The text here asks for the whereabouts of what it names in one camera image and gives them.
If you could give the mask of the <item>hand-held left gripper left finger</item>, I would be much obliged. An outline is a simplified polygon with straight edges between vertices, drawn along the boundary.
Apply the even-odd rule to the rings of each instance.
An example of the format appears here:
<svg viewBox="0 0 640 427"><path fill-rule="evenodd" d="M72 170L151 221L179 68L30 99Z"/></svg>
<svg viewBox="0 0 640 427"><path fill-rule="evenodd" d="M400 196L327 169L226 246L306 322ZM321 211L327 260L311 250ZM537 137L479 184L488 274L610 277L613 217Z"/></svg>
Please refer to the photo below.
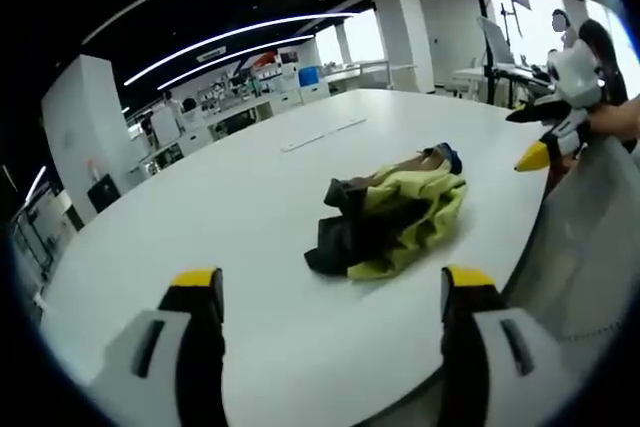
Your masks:
<svg viewBox="0 0 640 427"><path fill-rule="evenodd" d="M221 269L177 275L109 343L90 386L118 426L223 426Z"/></svg>

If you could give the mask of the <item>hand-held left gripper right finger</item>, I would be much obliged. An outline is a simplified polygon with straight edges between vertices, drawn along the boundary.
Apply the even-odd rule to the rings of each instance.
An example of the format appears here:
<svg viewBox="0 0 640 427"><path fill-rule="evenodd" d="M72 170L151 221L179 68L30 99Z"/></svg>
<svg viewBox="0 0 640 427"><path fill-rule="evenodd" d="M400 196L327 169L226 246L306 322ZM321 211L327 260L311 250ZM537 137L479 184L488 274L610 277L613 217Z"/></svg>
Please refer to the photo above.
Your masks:
<svg viewBox="0 0 640 427"><path fill-rule="evenodd" d="M441 271L441 426L543 426L568 398L559 343L483 271Z"/></svg>

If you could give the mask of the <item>person's right hand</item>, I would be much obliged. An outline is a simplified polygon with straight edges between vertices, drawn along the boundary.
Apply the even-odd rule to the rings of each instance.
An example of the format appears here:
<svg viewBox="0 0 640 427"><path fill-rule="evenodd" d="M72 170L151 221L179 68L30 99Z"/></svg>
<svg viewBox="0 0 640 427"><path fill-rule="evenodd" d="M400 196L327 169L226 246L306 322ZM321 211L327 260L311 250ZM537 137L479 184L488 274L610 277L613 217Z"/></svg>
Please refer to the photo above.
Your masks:
<svg viewBox="0 0 640 427"><path fill-rule="evenodd" d="M614 136L621 141L638 140L639 109L638 96L620 106L602 104L589 114L590 128L596 134Z"/></svg>

